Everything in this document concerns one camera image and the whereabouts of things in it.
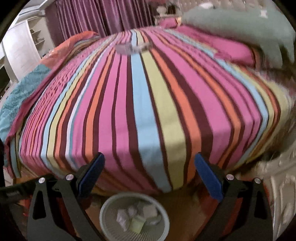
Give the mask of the white mesh trash bin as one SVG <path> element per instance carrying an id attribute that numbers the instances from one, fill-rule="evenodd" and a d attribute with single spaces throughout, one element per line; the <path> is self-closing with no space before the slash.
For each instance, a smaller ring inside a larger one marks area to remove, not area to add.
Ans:
<path id="1" fill-rule="evenodd" d="M 133 192 L 116 194 L 102 205 L 100 227 L 107 240 L 165 240 L 170 220 L 154 198 Z"/>

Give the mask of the striped colourful bed sheet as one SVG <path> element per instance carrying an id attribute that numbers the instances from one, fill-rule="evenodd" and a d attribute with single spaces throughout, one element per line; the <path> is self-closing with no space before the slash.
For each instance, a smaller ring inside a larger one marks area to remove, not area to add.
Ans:
<path id="1" fill-rule="evenodd" d="M 148 42 L 134 55 L 115 50 Z M 4 143 L 8 173 L 63 177 L 102 153 L 100 190 L 160 193 L 192 181 L 197 153 L 224 170 L 254 160 L 286 131 L 295 100 L 216 52 L 160 27 L 93 42 L 23 101 Z"/>

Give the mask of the purple curtain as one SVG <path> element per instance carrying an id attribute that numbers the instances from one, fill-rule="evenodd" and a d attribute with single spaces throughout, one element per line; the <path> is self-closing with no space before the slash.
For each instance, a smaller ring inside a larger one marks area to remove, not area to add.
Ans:
<path id="1" fill-rule="evenodd" d="M 122 31 L 154 25 L 153 10 L 147 1 L 54 1 L 45 9 L 45 18 L 55 46 L 71 36 L 93 31 L 102 38 Z"/>

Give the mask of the large white paper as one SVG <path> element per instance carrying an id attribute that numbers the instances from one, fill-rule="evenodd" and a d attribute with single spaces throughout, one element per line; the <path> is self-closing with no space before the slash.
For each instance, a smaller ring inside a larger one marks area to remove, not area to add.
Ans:
<path id="1" fill-rule="evenodd" d="M 119 209 L 117 211 L 116 221 L 121 226 L 124 232 L 129 228 L 132 218 L 137 215 L 137 209 L 131 205 L 127 209 Z"/>

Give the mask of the green long bolster pillow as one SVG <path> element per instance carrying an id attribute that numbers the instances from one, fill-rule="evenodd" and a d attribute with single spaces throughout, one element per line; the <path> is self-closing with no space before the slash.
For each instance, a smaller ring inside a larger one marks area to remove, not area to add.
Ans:
<path id="1" fill-rule="evenodd" d="M 182 23 L 222 38 L 260 47 L 273 68 L 282 68 L 281 50 L 295 62 L 295 30 L 275 8 L 236 11 L 195 7 L 182 16 Z"/>

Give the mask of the orange teal folded quilt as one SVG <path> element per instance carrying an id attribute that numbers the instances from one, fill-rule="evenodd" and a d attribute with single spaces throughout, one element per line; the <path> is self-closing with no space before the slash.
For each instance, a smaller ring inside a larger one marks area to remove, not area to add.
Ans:
<path id="1" fill-rule="evenodd" d="M 23 101 L 37 89 L 54 67 L 58 64 L 66 64 L 79 51 L 99 39 L 99 34 L 93 31 L 84 31 L 70 37 L 49 51 L 30 73 L 14 85 L 8 97 L 1 102 L 1 141 L 3 143 L 6 142 L 6 137 Z"/>

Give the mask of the small dark-topped carton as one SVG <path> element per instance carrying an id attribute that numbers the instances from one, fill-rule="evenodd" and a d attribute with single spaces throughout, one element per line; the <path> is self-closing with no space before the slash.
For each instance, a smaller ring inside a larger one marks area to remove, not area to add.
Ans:
<path id="1" fill-rule="evenodd" d="M 152 43 L 140 43 L 133 45 L 132 43 L 117 44 L 115 50 L 121 55 L 134 55 L 149 50 L 152 47 Z"/>

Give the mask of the white nightstand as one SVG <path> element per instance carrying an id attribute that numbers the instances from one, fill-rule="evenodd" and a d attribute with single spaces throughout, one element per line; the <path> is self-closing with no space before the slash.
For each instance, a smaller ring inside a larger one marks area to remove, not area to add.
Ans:
<path id="1" fill-rule="evenodd" d="M 175 14 L 175 15 L 156 15 L 154 16 L 154 24 L 158 25 L 161 20 L 168 19 L 168 18 L 180 18 L 182 15 L 181 14 Z"/>

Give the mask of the pink blanket under bolster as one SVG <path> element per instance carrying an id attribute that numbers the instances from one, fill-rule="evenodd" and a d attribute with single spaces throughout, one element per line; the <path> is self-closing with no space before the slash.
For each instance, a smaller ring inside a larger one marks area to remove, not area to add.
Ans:
<path id="1" fill-rule="evenodd" d="M 215 54 L 217 58 L 248 67 L 256 65 L 253 51 L 246 44 L 214 36 L 188 25 L 181 25 L 175 30 L 213 48 L 217 51 Z"/>

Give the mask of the pink pillow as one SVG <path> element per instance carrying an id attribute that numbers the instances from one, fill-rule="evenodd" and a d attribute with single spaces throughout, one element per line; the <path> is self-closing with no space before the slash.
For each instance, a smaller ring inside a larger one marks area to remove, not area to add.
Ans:
<path id="1" fill-rule="evenodd" d="M 162 19 L 159 22 L 159 26 L 165 29 L 172 29 L 180 26 L 182 24 L 182 18 L 177 17 L 177 18 L 167 18 L 167 19 Z"/>

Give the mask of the green cardboard box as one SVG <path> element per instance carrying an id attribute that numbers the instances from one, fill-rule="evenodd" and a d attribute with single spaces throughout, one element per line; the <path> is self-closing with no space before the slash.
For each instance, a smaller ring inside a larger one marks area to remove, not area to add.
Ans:
<path id="1" fill-rule="evenodd" d="M 128 230 L 131 232 L 140 234 L 145 222 L 146 222 L 145 218 L 143 218 L 142 216 L 136 215 L 131 219 Z"/>

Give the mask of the black tv monitor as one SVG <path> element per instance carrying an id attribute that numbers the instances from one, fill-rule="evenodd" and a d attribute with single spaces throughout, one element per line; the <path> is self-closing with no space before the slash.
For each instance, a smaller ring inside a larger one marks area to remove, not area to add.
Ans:
<path id="1" fill-rule="evenodd" d="M 6 87 L 10 82 L 10 77 L 8 76 L 5 67 L 0 68 L 0 94 L 1 97 L 4 95 Z"/>

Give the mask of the white shelf unit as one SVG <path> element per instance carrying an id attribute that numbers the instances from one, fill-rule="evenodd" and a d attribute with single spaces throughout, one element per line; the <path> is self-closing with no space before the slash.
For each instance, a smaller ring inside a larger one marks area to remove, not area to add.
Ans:
<path id="1" fill-rule="evenodd" d="M 37 52 L 43 58 L 49 51 L 55 48 L 47 27 L 46 18 L 35 16 L 29 18 L 27 22 Z"/>

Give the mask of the white plastic bag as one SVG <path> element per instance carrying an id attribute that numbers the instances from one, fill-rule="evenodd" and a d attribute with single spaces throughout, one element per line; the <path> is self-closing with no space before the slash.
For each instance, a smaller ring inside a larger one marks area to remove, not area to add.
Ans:
<path id="1" fill-rule="evenodd" d="M 144 218 L 146 225 L 157 225 L 162 220 L 162 216 L 153 204 L 145 204 L 142 207 L 140 216 Z"/>

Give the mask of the white vase pink flowers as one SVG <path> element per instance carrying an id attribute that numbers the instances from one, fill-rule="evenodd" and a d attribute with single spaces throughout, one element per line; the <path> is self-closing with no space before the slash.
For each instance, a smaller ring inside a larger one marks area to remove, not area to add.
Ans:
<path id="1" fill-rule="evenodd" d="M 167 5 L 171 3 L 170 0 L 150 0 L 147 1 L 150 5 L 156 7 L 157 13 L 162 16 L 167 13 Z"/>

